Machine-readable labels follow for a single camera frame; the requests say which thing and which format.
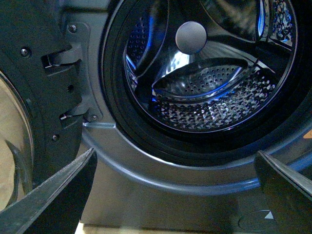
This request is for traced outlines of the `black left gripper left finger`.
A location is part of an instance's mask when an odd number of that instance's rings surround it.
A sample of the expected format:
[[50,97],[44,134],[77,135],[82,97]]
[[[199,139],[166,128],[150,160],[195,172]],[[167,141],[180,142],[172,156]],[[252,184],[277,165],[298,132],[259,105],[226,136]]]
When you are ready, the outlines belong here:
[[97,154],[89,149],[0,213],[2,234],[73,234],[90,195]]

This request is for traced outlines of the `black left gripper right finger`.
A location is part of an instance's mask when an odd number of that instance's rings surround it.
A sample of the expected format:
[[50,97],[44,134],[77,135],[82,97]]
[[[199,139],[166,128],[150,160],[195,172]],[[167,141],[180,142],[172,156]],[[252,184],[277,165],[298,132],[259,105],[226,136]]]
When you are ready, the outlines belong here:
[[258,151],[254,159],[260,187],[281,234],[312,232],[312,181]]

